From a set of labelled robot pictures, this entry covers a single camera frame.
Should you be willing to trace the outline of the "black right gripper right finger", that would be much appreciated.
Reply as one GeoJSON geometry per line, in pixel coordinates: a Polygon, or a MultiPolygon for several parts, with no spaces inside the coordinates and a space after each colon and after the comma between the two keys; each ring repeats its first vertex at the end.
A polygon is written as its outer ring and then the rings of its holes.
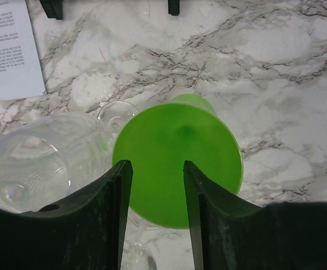
{"type": "Polygon", "coordinates": [[[327,202],[260,207],[183,166],[195,269],[327,269],[327,202]]]}

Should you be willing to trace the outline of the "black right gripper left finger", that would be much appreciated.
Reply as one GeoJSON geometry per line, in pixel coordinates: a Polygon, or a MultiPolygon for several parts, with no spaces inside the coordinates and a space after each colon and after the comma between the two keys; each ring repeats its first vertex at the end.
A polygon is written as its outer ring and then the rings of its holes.
{"type": "Polygon", "coordinates": [[[132,178],[121,160],[39,211],[0,209],[0,269],[119,269],[132,178]]]}

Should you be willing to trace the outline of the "clear wine glass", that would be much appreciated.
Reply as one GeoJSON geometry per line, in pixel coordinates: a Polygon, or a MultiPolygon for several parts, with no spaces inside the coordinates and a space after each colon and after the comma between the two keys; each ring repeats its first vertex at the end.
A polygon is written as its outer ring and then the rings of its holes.
{"type": "MultiPolygon", "coordinates": [[[[97,114],[97,118],[108,129],[108,149],[111,154],[120,131],[138,113],[139,109],[129,102],[113,101],[103,106],[97,114]]],[[[121,269],[157,269],[156,260],[151,250],[141,242],[141,236],[144,230],[157,230],[160,227],[141,218],[131,208],[128,209],[128,218],[137,226],[137,231],[125,239],[121,269]]]]}

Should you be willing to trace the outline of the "green plastic wine glass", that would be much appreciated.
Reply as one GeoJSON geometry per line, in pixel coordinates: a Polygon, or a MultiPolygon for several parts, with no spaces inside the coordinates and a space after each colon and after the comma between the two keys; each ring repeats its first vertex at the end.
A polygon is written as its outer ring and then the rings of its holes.
{"type": "Polygon", "coordinates": [[[182,94],[134,116],[119,132],[112,161],[133,168],[130,207],[157,226],[186,229],[183,165],[192,161],[211,180],[236,194],[243,179],[238,143],[213,106],[182,94]]]}

